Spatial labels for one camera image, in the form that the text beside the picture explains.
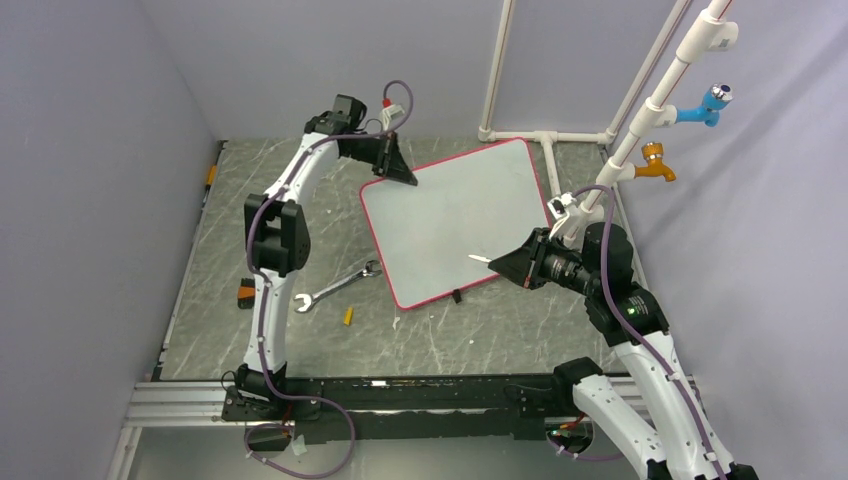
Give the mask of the white whiteboard marker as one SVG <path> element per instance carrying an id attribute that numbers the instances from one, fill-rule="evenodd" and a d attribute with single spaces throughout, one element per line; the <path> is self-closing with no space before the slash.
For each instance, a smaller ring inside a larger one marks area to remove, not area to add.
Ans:
<path id="1" fill-rule="evenodd" d="M 467 257 L 472 259 L 472 260 L 475 260 L 475 261 L 478 261 L 478 262 L 481 262 L 481 263 L 486 263 L 486 264 L 488 264 L 492 261 L 492 259 L 490 259 L 488 257 L 484 257 L 484 256 L 481 256 L 481 255 L 476 255 L 476 254 L 468 254 Z"/>

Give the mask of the yellow marker cap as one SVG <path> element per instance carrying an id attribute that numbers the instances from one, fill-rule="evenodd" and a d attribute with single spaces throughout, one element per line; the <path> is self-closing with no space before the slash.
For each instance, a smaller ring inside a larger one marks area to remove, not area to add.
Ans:
<path id="1" fill-rule="evenodd" d="M 343 324 L 345 326 L 350 326 L 352 324 L 353 315 L 354 315 L 354 308 L 349 307 L 346 310 L 345 315 L 344 315 L 344 319 L 343 319 Z"/>

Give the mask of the red-framed whiteboard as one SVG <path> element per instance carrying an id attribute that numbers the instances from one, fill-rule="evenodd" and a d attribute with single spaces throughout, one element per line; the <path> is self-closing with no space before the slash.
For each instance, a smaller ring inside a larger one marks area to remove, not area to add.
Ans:
<path id="1" fill-rule="evenodd" d="M 414 169 L 418 185 L 364 184 L 359 198 L 397 307 L 412 310 L 495 278 L 500 257 L 548 226 L 529 144 L 502 141 Z"/>

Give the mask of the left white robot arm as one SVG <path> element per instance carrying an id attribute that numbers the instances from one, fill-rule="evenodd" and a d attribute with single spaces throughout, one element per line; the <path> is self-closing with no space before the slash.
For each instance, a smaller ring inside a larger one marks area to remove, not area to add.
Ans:
<path id="1" fill-rule="evenodd" d="M 254 303 L 251 336 L 243 363 L 227 389 L 223 416 L 241 414 L 280 420 L 291 406 L 286 390 L 286 327 L 298 272 L 311 253 L 305 204 L 319 181 L 339 159 L 371 166 L 375 176 L 405 185 L 418 181 L 400 152 L 396 130 L 410 107 L 385 98 L 375 133 L 364 129 L 366 105 L 339 94 L 333 106 L 312 117 L 295 157 L 277 180 L 244 203 L 246 262 L 252 274 Z"/>

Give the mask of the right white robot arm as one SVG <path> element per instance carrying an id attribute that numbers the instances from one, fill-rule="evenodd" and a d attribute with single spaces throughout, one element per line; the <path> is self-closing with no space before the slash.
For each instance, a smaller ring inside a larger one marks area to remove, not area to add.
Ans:
<path id="1" fill-rule="evenodd" d="M 487 267 L 524 289 L 556 285 L 580 294 L 591 324 L 624 365 L 648 413 L 638 413 L 586 357 L 554 368 L 546 397 L 555 409 L 587 415 L 641 479 L 757 478 L 710 426 L 659 302 L 634 279 L 626 231 L 615 223 L 592 223 L 579 249 L 550 233 L 534 229 L 519 248 Z"/>

